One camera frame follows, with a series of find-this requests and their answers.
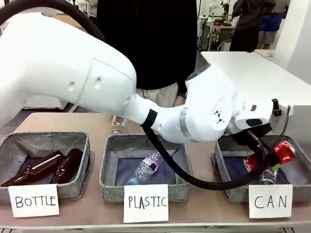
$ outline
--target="black logo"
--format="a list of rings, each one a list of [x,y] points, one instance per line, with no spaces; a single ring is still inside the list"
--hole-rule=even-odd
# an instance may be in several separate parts
[[[215,113],[214,113],[214,115],[216,115],[217,114],[217,116],[218,116],[218,122],[217,122],[217,124],[219,124],[220,122],[224,122],[224,120],[222,120],[221,118],[220,118],[220,114],[222,113],[222,111],[216,111]]]

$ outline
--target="brown glass bottle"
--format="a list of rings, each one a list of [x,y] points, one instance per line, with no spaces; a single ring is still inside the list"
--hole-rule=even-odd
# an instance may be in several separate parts
[[[48,173],[55,171],[59,164],[64,160],[64,155],[60,151],[55,151],[42,159],[39,159],[33,164],[30,164],[24,171],[19,172],[15,177],[3,183],[2,187],[13,185],[30,184],[46,176]]]
[[[50,183],[69,183],[73,175],[79,169],[83,152],[79,149],[72,149],[66,159],[58,166]]]

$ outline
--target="beige pants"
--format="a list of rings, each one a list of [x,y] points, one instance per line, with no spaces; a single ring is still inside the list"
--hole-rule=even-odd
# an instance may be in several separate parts
[[[136,89],[136,93],[138,95],[145,99],[149,99],[164,108],[174,107],[177,97],[177,91],[177,83],[156,90],[143,90],[138,88]]]

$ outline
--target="bottle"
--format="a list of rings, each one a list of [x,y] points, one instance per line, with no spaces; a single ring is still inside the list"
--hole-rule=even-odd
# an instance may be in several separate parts
[[[150,177],[158,170],[163,157],[157,152],[146,157],[135,170],[127,185],[146,184]]]
[[[276,184],[277,183],[277,169],[269,168],[265,170],[258,179],[258,184]]]
[[[40,179],[53,172],[64,160],[64,155],[60,151],[55,151],[38,161],[30,164],[24,171],[19,172],[15,177],[3,183],[2,187],[13,185],[26,185]]]
[[[83,152],[71,149],[66,159],[58,166],[50,183],[69,183],[79,169]]]
[[[125,126],[125,119],[120,116],[111,116],[110,125],[113,127],[112,135],[121,134],[121,129]]]

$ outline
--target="gray ring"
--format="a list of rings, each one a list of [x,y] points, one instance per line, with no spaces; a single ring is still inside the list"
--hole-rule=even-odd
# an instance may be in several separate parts
[[[187,114],[187,108],[183,108],[180,112],[179,115],[179,125],[180,125],[180,130],[190,142],[198,142],[196,141],[191,134],[189,133],[186,125],[186,114]]]

